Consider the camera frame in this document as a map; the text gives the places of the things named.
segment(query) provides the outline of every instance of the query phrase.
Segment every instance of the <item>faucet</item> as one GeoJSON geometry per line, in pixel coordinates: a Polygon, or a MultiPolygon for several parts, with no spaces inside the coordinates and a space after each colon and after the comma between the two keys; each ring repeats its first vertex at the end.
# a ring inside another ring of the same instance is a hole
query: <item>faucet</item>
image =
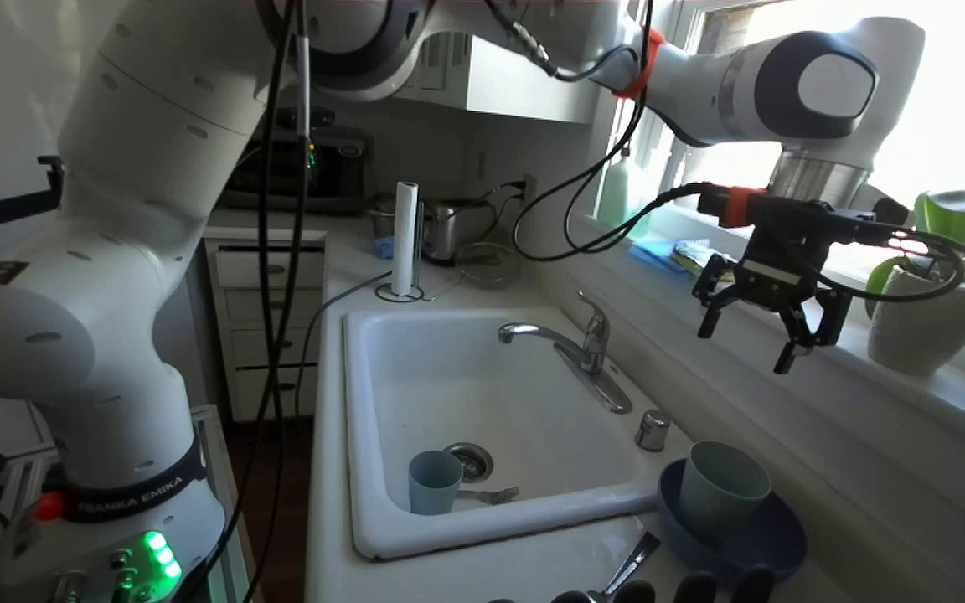
{"type": "Polygon", "coordinates": [[[577,291],[577,297],[583,306],[588,306],[588,319],[583,329],[583,345],[577,345],[572,339],[543,329],[536,320],[507,320],[498,325],[495,339],[503,345],[508,345],[518,333],[531,333],[531,339],[550,339],[553,347],[558,351],[558,357],[603,397],[610,403],[607,409],[617,414],[630,412],[630,397],[623,396],[623,389],[610,379],[610,370],[603,369],[607,347],[610,347],[610,319],[607,310],[587,297],[587,291],[577,291]]]}

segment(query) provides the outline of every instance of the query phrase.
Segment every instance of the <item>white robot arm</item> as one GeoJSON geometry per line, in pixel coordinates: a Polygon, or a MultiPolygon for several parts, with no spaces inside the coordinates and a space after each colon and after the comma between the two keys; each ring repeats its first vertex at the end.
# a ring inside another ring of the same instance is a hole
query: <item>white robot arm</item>
{"type": "MultiPolygon", "coordinates": [[[[601,87],[648,89],[648,107],[698,144],[780,141],[798,198],[822,198],[832,181],[822,175],[839,165],[872,165],[921,47],[911,23],[873,20],[726,58],[652,43],[644,73],[644,28],[623,0],[310,0],[307,10],[314,83],[357,100],[393,92],[432,32],[476,32],[545,69],[626,47],[601,63],[601,87]]],[[[37,403],[62,465],[62,518],[34,526],[25,549],[0,558],[0,599],[50,599],[78,574],[81,599],[109,599],[137,568],[107,558],[147,528],[173,549],[170,574],[215,549],[225,509],[197,471],[186,392],[156,357],[151,325],[264,109],[277,12],[280,0],[133,0],[89,60],[60,134],[57,226],[0,258],[0,396],[37,403]]],[[[156,599],[173,583],[144,588],[156,599]]]]}

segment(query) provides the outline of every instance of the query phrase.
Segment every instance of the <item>window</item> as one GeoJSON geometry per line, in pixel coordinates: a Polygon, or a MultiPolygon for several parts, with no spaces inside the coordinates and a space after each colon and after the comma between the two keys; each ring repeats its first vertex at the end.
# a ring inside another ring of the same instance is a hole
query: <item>window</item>
{"type": "MultiPolygon", "coordinates": [[[[791,30],[844,30],[872,12],[909,17],[929,32],[914,89],[898,128],[873,158],[872,183],[909,203],[921,189],[965,186],[965,2],[673,0],[671,20],[659,20],[659,28],[671,30],[678,47],[723,52],[791,30]]],[[[648,114],[630,151],[639,175],[632,181],[632,198],[648,199],[659,186],[682,181],[765,186],[780,144],[688,147],[659,116],[648,114]]]]}

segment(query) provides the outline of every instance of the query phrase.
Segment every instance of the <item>wooden floor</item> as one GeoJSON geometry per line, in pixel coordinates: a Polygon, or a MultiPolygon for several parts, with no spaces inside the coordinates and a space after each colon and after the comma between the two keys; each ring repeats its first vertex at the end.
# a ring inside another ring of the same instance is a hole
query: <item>wooden floor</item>
{"type": "Polygon", "coordinates": [[[310,419],[292,419],[280,428],[226,425],[225,438],[234,457],[234,478],[245,494],[245,526],[251,558],[262,558],[267,518],[275,512],[277,447],[280,447],[280,509],[275,517],[271,552],[262,575],[264,603],[302,603],[305,597],[305,541],[307,541],[307,481],[310,481],[310,419]]]}

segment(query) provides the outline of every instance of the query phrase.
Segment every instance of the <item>white sink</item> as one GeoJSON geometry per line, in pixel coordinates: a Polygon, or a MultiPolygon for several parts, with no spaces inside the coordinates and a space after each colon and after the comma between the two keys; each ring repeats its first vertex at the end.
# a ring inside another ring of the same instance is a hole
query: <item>white sink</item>
{"type": "Polygon", "coordinates": [[[539,320],[579,342],[555,310],[355,310],[345,313],[352,540],[367,558],[558,528],[652,509],[656,475],[688,452],[632,441],[650,403],[603,409],[545,339],[495,339],[503,320],[539,320]],[[470,488],[518,484],[503,505],[458,500],[444,517],[410,512],[410,457],[451,441],[483,446],[493,475],[470,488]]]}

